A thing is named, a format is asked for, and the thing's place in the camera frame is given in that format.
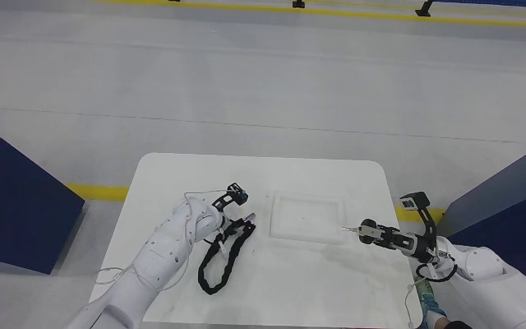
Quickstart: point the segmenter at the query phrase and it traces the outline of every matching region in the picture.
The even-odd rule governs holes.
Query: wire
[[[149,281],[147,280],[144,276],[140,275],[138,272],[137,272],[137,269],[133,266],[133,265],[130,265],[126,268],[121,268],[121,267],[115,267],[115,266],[111,266],[111,267],[105,267],[105,268],[101,268],[100,270],[98,270],[97,272],[95,272],[94,274],[98,274],[102,271],[111,271],[111,270],[118,270],[119,273],[117,273],[115,276],[113,276],[112,280],[110,281],[105,281],[105,282],[95,282],[96,285],[109,285],[109,284],[112,284],[114,283],[116,280],[118,280],[118,278],[120,278],[121,276],[124,275],[124,273],[126,273],[127,271],[130,271],[130,270],[133,270],[133,273],[136,275],[137,279],[139,280],[139,282],[141,282],[144,286],[147,286],[148,288],[150,289],[153,289],[157,292],[161,292],[161,291],[165,291],[165,290],[169,290],[169,289],[172,289],[176,284],[179,283],[179,281],[181,281],[181,279],[184,277],[185,273],[187,272],[187,269],[188,269],[188,263],[190,262],[190,247],[188,246],[188,244],[192,244],[192,241],[188,239],[188,236],[187,236],[187,226],[188,226],[188,222],[191,220],[192,216],[193,216],[193,210],[191,208],[191,203],[190,203],[190,200],[188,199],[188,194],[207,194],[207,193],[213,193],[213,192],[231,192],[232,190],[212,190],[212,191],[204,191],[204,192],[185,192],[183,194],[184,196],[184,199],[186,200],[186,204],[188,204],[189,208],[190,208],[190,215],[187,217],[187,220],[185,221],[184,223],[184,238],[185,238],[185,241],[187,242],[187,260],[185,261],[185,267],[184,267],[184,270],[182,270],[182,274],[179,276],[179,278],[171,285],[169,285],[168,287],[166,288],[163,288],[163,289],[156,289],[155,286]],[[182,203],[177,206],[172,213],[175,212],[175,210],[177,210],[180,206],[182,205]]]
[[[424,281],[425,279],[426,278],[422,278],[418,281],[415,281],[412,285],[408,285],[408,293],[405,295],[404,305],[405,305],[405,310],[408,313],[408,318],[409,318],[408,326],[410,329],[414,329],[414,325],[413,325],[413,320],[411,320],[411,313],[409,312],[408,297],[409,297],[409,294],[411,294],[411,292],[414,290],[414,287],[420,282]]]

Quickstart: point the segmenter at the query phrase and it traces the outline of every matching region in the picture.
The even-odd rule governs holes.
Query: table
[[[249,200],[241,207],[228,206],[225,213],[235,219],[254,211],[258,226],[228,284],[213,296],[201,290],[197,268],[208,244],[197,243],[186,275],[158,296],[145,322],[407,328],[404,298],[413,278],[408,259],[400,252],[362,244],[351,234],[341,245],[269,235],[276,191],[338,195],[353,208],[352,225],[371,218],[398,227],[384,170],[371,161],[145,155],[102,267],[127,266],[155,226],[184,200],[184,192],[222,189],[232,182],[247,191]],[[212,202],[219,194],[202,198]],[[211,284],[222,274],[221,262],[207,268]],[[106,279],[108,273],[99,275],[98,280]],[[96,285],[90,300],[107,288]],[[422,310],[416,293],[410,294],[408,307],[417,326]]]

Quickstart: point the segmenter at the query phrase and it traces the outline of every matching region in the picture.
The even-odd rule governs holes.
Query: gray floor
[[[15,9],[0,11],[0,136],[65,183],[129,185],[149,152],[374,160],[394,200],[424,190],[447,207],[526,153],[522,29],[0,9]],[[52,276],[2,266],[0,327],[60,327],[85,303],[119,209],[91,202]]]

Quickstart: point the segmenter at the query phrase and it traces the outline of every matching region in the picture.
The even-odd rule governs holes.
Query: yellow stripe
[[[419,17],[419,16],[416,16],[416,14],[402,15],[402,14],[386,14],[386,13],[379,13],[379,12],[348,12],[348,11],[337,11],[337,10],[329,10],[329,9],[308,9],[308,8],[297,9],[297,8],[250,6],[250,5],[223,4],[223,3],[195,3],[195,2],[189,3],[189,2],[173,2],[173,1],[168,1],[168,0],[95,0],[95,1],[138,4],[138,5],[163,5],[163,6],[179,6],[179,7],[254,11],[254,12],[281,12],[281,13],[296,13],[296,14],[306,14],[306,15],[345,16],[345,17],[359,17],[359,18],[370,18],[370,19],[391,20],[391,21],[422,21],[422,22],[427,22],[427,23],[450,23],[450,24],[526,27],[526,21],[496,21],[496,20],[483,20],[483,19],[458,18],[458,17]]]
[[[126,200],[126,195],[128,194],[128,188],[124,186],[84,184],[66,184],[66,186],[83,199],[88,200],[124,202],[124,200]],[[406,211],[402,206],[396,206],[394,210],[396,211],[396,217],[400,221],[422,221],[416,211]],[[431,208],[429,209],[429,212],[438,224],[445,210]]]
[[[84,184],[66,184],[66,186],[83,199],[123,202],[128,188],[123,186],[102,186]]]
[[[398,218],[399,221],[414,221],[422,223],[422,219],[417,211],[406,211],[402,206],[395,206],[394,208],[396,218]],[[428,208],[428,210],[429,214],[437,224],[441,221],[442,215],[445,213],[445,209]]]

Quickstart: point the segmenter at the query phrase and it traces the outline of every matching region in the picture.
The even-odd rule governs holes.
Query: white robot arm
[[[420,270],[427,267],[429,281],[449,281],[490,328],[526,329],[526,277],[489,248],[454,246],[448,239],[437,237],[424,192],[400,199],[406,210],[418,211],[426,226],[424,235],[400,233],[369,219],[357,228],[342,229],[356,232],[365,244],[398,249],[418,259],[419,276],[424,277]]]
[[[224,207],[248,199],[236,183],[226,192],[212,206],[185,195],[186,201],[155,229],[130,266],[106,293],[82,308],[67,329],[139,328],[159,292],[173,286],[164,288],[185,264],[194,244],[224,224]]]

